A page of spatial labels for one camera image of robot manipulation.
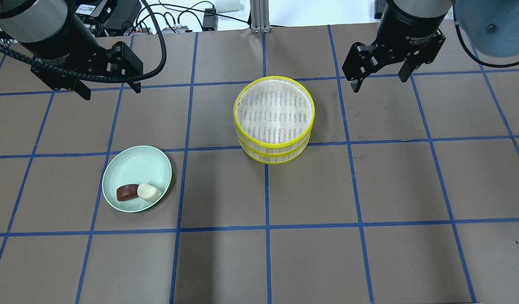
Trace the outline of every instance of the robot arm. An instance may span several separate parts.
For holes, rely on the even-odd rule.
[[[406,82],[415,69],[432,63],[445,42],[438,27],[452,2],[387,0],[375,41],[370,46],[354,43],[342,66],[353,91],[359,92],[364,78],[388,64],[404,62],[398,77]],[[519,1],[457,0],[455,9],[460,25],[479,51],[496,57],[519,54]]]
[[[147,10],[153,16],[150,7]],[[117,42],[109,50],[99,46],[64,0],[0,0],[0,27],[35,58],[1,45],[0,52],[30,64],[32,73],[51,89],[75,91],[86,100],[91,91],[81,80],[126,82],[139,93],[139,80],[157,75],[166,60],[165,43],[157,23],[162,58],[157,68],[143,74],[143,62],[124,42]]]

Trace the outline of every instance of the plate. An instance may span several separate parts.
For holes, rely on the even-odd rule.
[[[109,163],[101,181],[105,200],[116,210],[139,212],[156,204],[169,189],[171,162],[162,151],[151,146],[136,146],[119,153]],[[117,188],[127,184],[147,183],[158,188],[162,195],[153,203],[142,198],[119,202]]]

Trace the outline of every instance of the metal post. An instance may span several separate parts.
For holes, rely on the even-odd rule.
[[[252,33],[270,33],[269,0],[250,0]]]

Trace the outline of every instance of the brown food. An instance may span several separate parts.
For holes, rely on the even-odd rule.
[[[137,187],[139,187],[138,184],[120,186],[117,189],[117,200],[119,202],[124,202],[133,198],[139,198],[139,195],[137,195]]]

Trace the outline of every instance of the bowl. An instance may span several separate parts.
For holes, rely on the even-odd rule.
[[[105,200],[116,210],[139,212],[156,204],[169,189],[171,183],[171,162],[162,151],[151,146],[136,146],[119,153],[109,163],[101,180],[101,190]],[[153,202],[142,198],[119,202],[117,188],[127,184],[147,183],[158,188],[162,195]]]

